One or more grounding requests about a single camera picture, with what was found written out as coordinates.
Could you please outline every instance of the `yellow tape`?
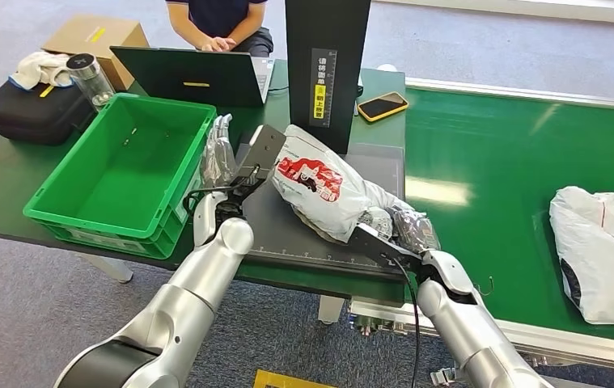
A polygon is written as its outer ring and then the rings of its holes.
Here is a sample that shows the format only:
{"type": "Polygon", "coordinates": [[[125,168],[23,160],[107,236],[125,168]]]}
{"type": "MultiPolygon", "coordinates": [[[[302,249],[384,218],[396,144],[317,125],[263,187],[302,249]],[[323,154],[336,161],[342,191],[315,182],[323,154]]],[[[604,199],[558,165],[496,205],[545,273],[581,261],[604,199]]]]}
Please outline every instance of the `yellow tape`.
{"type": "Polygon", "coordinates": [[[314,89],[314,118],[324,118],[324,108],[326,106],[326,86],[316,85],[314,89]]]}
{"type": "Polygon", "coordinates": [[[258,369],[254,379],[254,388],[336,388],[334,386],[324,386],[315,382],[308,382],[294,377],[287,377],[281,374],[266,372],[258,369]]]}
{"type": "Polygon", "coordinates": [[[40,93],[40,98],[43,99],[44,97],[47,97],[47,95],[51,93],[53,90],[54,90],[54,85],[47,86],[47,89],[44,89],[44,91],[40,93]]]}
{"type": "Polygon", "coordinates": [[[203,82],[183,82],[183,85],[197,86],[197,87],[209,87],[210,86],[208,83],[203,83],[203,82]]]}
{"type": "Polygon", "coordinates": [[[90,42],[95,43],[97,40],[99,40],[102,35],[104,35],[104,33],[107,31],[106,28],[100,28],[99,31],[97,31],[97,33],[92,37],[92,39],[90,39],[90,42]]]}

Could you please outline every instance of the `black bag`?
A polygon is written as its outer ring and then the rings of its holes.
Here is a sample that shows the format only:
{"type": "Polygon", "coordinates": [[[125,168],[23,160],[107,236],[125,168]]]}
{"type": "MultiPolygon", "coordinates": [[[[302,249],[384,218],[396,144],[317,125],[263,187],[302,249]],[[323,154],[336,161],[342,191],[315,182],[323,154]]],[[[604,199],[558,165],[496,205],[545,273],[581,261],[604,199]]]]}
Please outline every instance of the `black bag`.
{"type": "Polygon", "coordinates": [[[0,87],[0,135],[11,140],[57,146],[76,129],[84,132],[95,109],[77,86],[38,84],[24,91],[6,81],[0,87]]]}

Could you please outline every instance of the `bagged package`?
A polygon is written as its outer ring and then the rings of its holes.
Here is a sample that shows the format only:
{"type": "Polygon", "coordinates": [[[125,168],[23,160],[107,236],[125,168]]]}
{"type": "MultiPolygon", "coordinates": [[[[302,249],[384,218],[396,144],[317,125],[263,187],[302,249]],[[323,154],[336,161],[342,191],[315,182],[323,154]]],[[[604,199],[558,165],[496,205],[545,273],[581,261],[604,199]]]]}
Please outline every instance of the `bagged package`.
{"type": "Polygon", "coordinates": [[[347,243],[364,222],[392,236],[389,209],[413,208],[363,179],[347,162],[300,127],[290,125],[273,174],[273,185],[302,221],[326,239],[347,243]]]}
{"type": "Polygon", "coordinates": [[[564,292],[589,323],[614,323],[614,192],[557,191],[549,207],[564,292]]]}
{"type": "Polygon", "coordinates": [[[397,245],[417,254],[429,249],[440,249],[438,235],[425,213],[397,206],[391,207],[388,212],[395,226],[397,245]]]}

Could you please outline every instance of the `yellow phone case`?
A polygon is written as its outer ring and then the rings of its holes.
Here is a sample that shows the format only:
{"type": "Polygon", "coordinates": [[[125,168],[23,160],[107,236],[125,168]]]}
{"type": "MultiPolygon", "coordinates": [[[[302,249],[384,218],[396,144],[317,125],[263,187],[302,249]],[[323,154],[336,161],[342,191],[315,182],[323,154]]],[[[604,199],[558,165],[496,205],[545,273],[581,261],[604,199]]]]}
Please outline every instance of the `yellow phone case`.
{"type": "Polygon", "coordinates": [[[364,117],[364,119],[366,119],[366,121],[369,121],[369,122],[374,122],[374,121],[377,121],[377,120],[380,120],[380,119],[384,119],[385,117],[388,117],[388,116],[394,115],[394,114],[395,114],[395,113],[397,113],[397,112],[402,112],[402,111],[403,111],[403,110],[405,110],[406,108],[409,108],[409,101],[407,101],[407,99],[405,99],[404,97],[402,97],[402,95],[401,95],[401,94],[399,94],[399,93],[397,93],[396,91],[394,91],[394,92],[392,92],[392,93],[386,93],[386,94],[384,94],[384,95],[379,95],[378,97],[376,97],[376,98],[374,98],[374,99],[369,99],[369,100],[367,100],[367,101],[364,101],[363,103],[358,103],[358,104],[357,104],[357,110],[359,111],[359,114],[360,114],[360,115],[362,115],[362,116],[364,117]],[[365,113],[365,112],[362,110],[361,106],[362,106],[363,104],[365,104],[365,103],[369,103],[369,102],[374,101],[374,100],[377,100],[377,99],[380,99],[381,97],[384,97],[384,96],[386,96],[386,95],[390,95],[390,94],[392,94],[392,93],[394,93],[394,94],[396,94],[398,97],[400,97],[400,99],[401,99],[402,101],[404,101],[404,105],[402,105],[402,106],[401,106],[401,107],[399,107],[399,108],[392,109],[391,111],[387,111],[387,112],[385,112],[385,113],[383,113],[383,114],[381,114],[381,115],[377,115],[377,116],[374,116],[374,117],[369,117],[369,116],[368,116],[368,115],[367,115],[367,114],[366,114],[366,113],[365,113]]]}

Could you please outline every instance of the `cardboard box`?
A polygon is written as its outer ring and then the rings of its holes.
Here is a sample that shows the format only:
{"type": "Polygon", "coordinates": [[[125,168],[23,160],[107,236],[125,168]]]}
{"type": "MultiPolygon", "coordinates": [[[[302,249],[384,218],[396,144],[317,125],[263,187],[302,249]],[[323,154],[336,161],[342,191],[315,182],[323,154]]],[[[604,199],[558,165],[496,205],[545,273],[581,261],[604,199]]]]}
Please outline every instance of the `cardboard box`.
{"type": "Polygon", "coordinates": [[[75,15],[42,45],[52,53],[90,53],[118,91],[133,84],[133,76],[109,49],[109,46],[150,47],[136,20],[114,19],[97,15],[75,15]]]}

